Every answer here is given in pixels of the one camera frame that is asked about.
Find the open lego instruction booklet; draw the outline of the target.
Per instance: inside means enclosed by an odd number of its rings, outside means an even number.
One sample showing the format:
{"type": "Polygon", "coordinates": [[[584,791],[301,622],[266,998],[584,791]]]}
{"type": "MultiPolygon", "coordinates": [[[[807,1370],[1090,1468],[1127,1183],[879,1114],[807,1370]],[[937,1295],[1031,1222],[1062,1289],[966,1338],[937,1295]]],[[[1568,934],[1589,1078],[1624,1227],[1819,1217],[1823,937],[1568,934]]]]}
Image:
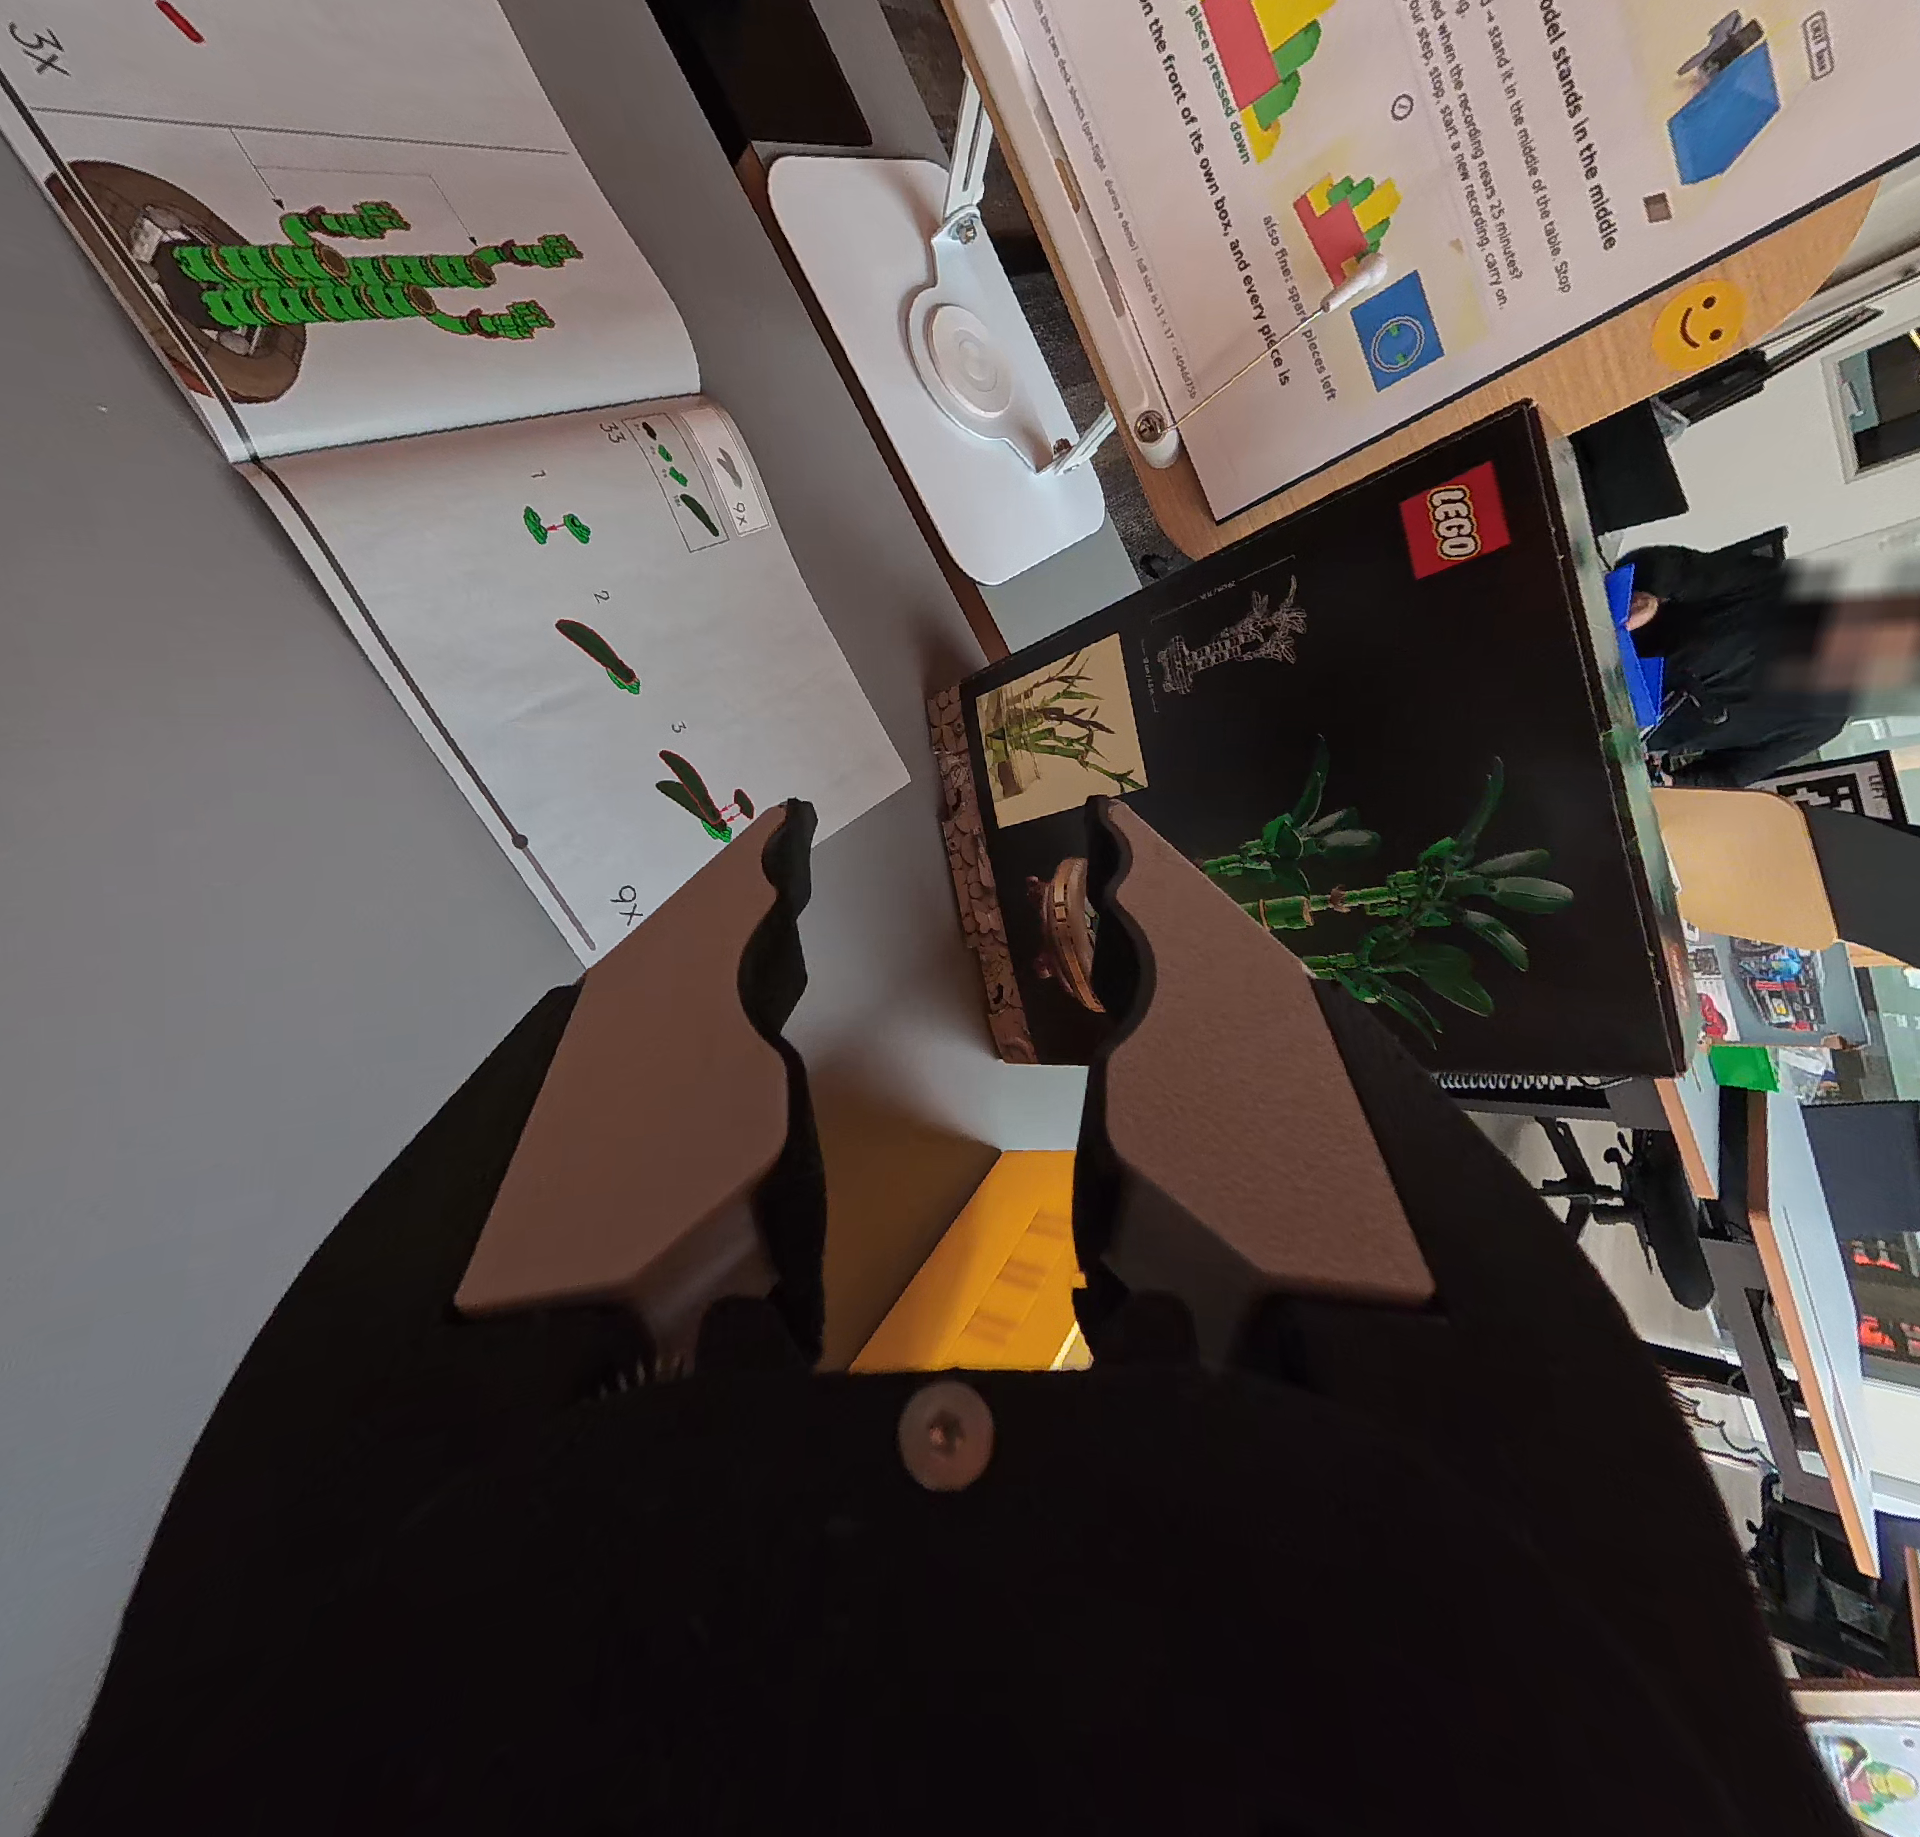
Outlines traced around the open lego instruction booklet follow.
{"type": "Polygon", "coordinates": [[[3,135],[584,962],[905,785],[496,0],[3,0],[3,135]]]}

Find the printed paper sheet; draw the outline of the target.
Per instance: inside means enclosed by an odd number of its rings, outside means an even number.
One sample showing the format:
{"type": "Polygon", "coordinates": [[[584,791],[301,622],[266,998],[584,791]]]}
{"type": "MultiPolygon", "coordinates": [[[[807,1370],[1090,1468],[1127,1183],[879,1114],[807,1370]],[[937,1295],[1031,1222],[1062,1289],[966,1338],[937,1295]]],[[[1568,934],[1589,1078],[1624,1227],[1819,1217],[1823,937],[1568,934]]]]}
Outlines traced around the printed paper sheet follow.
{"type": "Polygon", "coordinates": [[[1916,1833],[1916,1691],[1797,1691],[1809,1744],[1864,1833],[1916,1833]]]}

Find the black office chair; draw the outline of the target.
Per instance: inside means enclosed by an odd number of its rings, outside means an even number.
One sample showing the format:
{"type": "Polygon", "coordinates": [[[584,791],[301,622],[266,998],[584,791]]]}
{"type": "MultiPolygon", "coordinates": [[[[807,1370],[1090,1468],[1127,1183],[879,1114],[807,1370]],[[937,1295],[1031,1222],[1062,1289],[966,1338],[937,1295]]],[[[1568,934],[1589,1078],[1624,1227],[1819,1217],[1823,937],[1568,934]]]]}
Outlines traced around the black office chair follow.
{"type": "Polygon", "coordinates": [[[1618,1177],[1605,1183],[1589,1169],[1568,1120],[1539,1114],[1557,1177],[1540,1183],[1546,1199],[1565,1199],[1565,1227],[1581,1237],[1589,1222],[1627,1227],[1641,1247],[1646,1263],[1662,1277],[1669,1295],[1685,1311],[1706,1311],[1715,1298],[1715,1276],[1699,1237],[1699,1204],[1669,1130],[1617,1130],[1605,1147],[1618,1177]]]}

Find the black lego set box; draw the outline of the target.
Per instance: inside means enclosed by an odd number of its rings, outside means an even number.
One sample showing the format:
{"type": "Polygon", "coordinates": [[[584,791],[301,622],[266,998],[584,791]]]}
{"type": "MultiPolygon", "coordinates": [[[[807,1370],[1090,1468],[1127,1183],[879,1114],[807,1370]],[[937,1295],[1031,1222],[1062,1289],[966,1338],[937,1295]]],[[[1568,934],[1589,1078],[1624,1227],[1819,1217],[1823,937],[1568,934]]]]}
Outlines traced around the black lego set box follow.
{"type": "Polygon", "coordinates": [[[1699,1015],[1569,447],[1515,405],[927,706],[995,1053],[1093,1056],[1121,800],[1446,1076],[1669,1078],[1699,1015]]]}

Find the white board stand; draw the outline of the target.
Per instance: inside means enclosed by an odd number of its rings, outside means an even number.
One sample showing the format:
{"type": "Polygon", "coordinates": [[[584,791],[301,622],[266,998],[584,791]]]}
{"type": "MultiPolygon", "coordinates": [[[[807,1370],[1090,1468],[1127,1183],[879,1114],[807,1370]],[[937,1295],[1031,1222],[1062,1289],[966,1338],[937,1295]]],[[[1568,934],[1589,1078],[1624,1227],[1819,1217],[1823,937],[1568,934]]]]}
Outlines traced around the white board stand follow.
{"type": "Polygon", "coordinates": [[[1114,427],[1028,229],[995,233],[995,130],[972,75],[950,153],[785,149],[774,237],[887,472],[947,573],[1063,622],[1140,586],[1105,479],[1114,427]]]}

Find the yellow plastic bin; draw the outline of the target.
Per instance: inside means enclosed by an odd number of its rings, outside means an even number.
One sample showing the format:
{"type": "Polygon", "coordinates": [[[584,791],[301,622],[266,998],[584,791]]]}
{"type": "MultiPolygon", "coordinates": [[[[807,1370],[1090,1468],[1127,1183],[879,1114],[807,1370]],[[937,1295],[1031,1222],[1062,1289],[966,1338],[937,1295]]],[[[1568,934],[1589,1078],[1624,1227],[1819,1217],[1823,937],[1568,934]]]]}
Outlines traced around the yellow plastic bin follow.
{"type": "Polygon", "coordinates": [[[995,1060],[959,1099],[826,1072],[822,1374],[1062,1363],[1080,1089],[1080,1069],[995,1060]]]}

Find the dark screen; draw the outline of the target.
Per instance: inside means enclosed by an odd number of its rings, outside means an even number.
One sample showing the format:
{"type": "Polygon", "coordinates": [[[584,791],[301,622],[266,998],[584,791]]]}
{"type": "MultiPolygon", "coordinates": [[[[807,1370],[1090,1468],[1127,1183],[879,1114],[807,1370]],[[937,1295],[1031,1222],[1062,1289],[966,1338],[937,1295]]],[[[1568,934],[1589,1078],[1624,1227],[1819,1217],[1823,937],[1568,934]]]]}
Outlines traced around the dark screen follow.
{"type": "Polygon", "coordinates": [[[1868,1376],[1916,1389],[1916,1102],[1803,1104],[1868,1376]]]}

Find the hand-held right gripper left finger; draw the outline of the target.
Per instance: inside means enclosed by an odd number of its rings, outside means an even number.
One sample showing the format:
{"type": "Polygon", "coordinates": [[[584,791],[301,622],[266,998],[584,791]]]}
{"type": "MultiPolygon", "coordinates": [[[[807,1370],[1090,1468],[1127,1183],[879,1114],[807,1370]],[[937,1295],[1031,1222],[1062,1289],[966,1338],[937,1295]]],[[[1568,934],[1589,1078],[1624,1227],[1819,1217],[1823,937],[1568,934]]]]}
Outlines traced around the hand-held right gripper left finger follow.
{"type": "Polygon", "coordinates": [[[819,819],[758,814],[587,972],[454,1306],[469,1321],[619,1303],[652,1360],[693,1360],[758,1298],[814,1366],[826,1175],[785,1037],[819,819]]]}

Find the white desk with wooden edge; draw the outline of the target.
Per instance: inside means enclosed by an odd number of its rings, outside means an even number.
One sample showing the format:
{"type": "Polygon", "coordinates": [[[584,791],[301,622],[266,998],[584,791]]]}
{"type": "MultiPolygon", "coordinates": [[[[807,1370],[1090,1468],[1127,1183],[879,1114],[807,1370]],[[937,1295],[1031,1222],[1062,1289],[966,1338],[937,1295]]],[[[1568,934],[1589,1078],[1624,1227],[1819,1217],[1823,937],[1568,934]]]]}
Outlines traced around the white desk with wooden edge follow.
{"type": "Polygon", "coordinates": [[[1857,1298],[1803,1107],[1784,1089],[1729,1089],[1698,1072],[1653,1089],[1692,1191],[1744,1211],[1747,1237],[1706,1244],[1711,1312],[1734,1338],[1782,1491],[1836,1516],[1857,1568],[1877,1577],[1857,1298]]]}

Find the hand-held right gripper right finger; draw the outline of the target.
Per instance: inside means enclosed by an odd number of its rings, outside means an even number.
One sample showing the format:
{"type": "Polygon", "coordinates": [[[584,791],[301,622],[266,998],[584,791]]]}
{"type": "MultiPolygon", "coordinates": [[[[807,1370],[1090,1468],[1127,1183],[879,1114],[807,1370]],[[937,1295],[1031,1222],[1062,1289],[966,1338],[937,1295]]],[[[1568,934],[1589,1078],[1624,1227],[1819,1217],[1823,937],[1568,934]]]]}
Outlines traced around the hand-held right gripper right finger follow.
{"type": "Polygon", "coordinates": [[[1232,1366],[1273,1303],[1424,1312],[1435,1276],[1304,962],[1134,806],[1086,804],[1093,984],[1070,1222],[1095,1366],[1232,1366]]]}

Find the yellow smiley sticker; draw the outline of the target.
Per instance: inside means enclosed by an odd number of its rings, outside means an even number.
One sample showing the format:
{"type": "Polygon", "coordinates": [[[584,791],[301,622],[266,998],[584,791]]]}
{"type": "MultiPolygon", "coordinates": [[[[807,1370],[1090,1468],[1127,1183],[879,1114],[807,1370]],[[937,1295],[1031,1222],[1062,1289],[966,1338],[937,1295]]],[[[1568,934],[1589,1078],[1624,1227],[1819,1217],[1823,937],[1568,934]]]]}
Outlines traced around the yellow smiley sticker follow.
{"type": "Polygon", "coordinates": [[[1653,359],[1688,378],[1740,346],[1747,291],[1729,278],[1693,279],[1675,289],[1650,317],[1653,359]]]}

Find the tan wooden chair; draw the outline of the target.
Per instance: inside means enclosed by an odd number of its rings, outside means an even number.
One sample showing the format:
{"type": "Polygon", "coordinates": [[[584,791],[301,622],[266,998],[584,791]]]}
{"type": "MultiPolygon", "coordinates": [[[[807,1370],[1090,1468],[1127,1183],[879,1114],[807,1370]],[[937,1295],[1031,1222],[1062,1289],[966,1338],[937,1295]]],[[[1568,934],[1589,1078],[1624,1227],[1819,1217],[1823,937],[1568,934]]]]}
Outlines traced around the tan wooden chair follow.
{"type": "Polygon", "coordinates": [[[1815,952],[1842,939],[1809,810],[1754,790],[1656,785],[1650,800],[1693,927],[1815,952]]]}

